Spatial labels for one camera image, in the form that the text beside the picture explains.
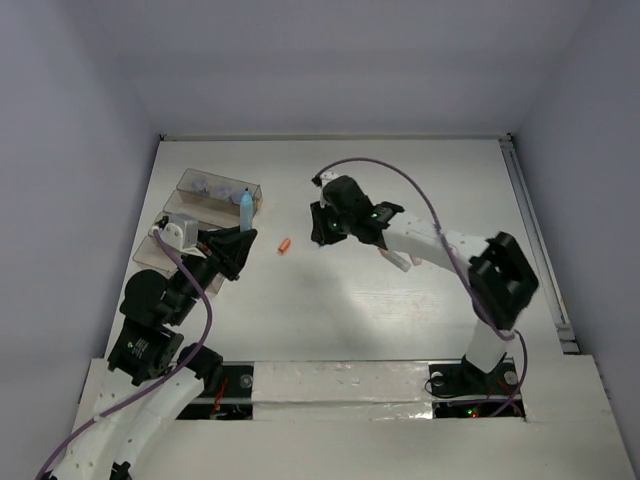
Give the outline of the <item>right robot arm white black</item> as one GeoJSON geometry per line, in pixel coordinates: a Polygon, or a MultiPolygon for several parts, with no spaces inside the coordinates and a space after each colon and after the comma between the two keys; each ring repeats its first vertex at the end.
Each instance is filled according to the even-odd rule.
{"type": "Polygon", "coordinates": [[[445,231],[390,202],[373,204],[346,175],[325,172],[313,179],[319,200],[310,205],[311,240],[333,245],[351,236],[389,254],[403,253],[459,276],[478,321],[460,368],[462,384],[482,392],[497,378],[514,325],[539,287],[538,278],[516,239],[505,232],[492,238],[445,231]]]}

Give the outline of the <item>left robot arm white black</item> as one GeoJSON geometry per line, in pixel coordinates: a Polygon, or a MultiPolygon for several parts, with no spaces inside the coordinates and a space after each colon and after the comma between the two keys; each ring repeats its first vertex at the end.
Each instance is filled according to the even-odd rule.
{"type": "Polygon", "coordinates": [[[205,341],[213,326],[206,294],[218,277],[236,281],[257,232],[239,227],[179,227],[168,217],[151,229],[176,265],[126,283],[120,333],[107,357],[90,418],[40,468],[40,479],[134,479],[170,424],[199,395],[215,392],[223,358],[205,341]]]}

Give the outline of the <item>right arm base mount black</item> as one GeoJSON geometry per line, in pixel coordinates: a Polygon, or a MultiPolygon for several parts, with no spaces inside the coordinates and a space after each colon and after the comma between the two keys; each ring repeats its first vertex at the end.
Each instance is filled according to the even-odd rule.
{"type": "Polygon", "coordinates": [[[466,360],[446,361],[429,366],[424,390],[432,398],[436,419],[524,419],[519,382],[515,363],[508,357],[503,357],[490,373],[466,360]]]}

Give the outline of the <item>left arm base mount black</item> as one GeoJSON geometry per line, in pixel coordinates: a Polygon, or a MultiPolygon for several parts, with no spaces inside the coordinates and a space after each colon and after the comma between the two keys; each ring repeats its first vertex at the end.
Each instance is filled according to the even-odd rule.
{"type": "Polygon", "coordinates": [[[214,390],[202,393],[177,416],[178,420],[234,421],[253,418],[253,363],[225,363],[214,390]]]}

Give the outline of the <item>clear bead cup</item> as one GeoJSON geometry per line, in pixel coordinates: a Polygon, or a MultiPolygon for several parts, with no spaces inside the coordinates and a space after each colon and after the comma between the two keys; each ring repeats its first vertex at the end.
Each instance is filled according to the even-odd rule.
{"type": "Polygon", "coordinates": [[[228,201],[232,193],[233,187],[227,183],[213,184],[209,190],[210,197],[220,201],[228,201]]]}
{"type": "Polygon", "coordinates": [[[208,197],[209,188],[210,188],[210,185],[209,185],[208,179],[205,176],[199,175],[199,176],[193,177],[191,181],[191,190],[195,194],[208,197]]]}
{"type": "Polygon", "coordinates": [[[244,193],[245,193],[244,189],[238,189],[238,190],[234,191],[230,196],[231,202],[234,205],[239,205],[241,203],[241,201],[242,201],[244,193]]]}

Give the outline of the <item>blue highlighter marker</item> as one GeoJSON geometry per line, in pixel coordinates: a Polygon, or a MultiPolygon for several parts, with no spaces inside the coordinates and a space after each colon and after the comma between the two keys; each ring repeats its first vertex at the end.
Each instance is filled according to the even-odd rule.
{"type": "Polygon", "coordinates": [[[254,202],[251,192],[248,188],[243,191],[239,203],[239,214],[240,231],[245,232],[251,230],[254,216],[254,202]]]}

